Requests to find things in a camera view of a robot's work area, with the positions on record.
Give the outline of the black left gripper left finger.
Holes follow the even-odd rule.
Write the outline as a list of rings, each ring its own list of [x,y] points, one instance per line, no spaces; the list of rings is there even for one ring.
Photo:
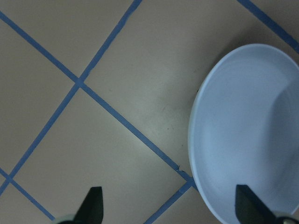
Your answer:
[[[102,187],[91,187],[74,217],[74,223],[101,224],[103,216]]]

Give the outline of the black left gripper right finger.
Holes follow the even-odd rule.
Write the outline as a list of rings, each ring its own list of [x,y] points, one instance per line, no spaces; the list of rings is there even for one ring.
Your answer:
[[[235,188],[235,215],[241,224],[274,224],[276,216],[248,185]]]

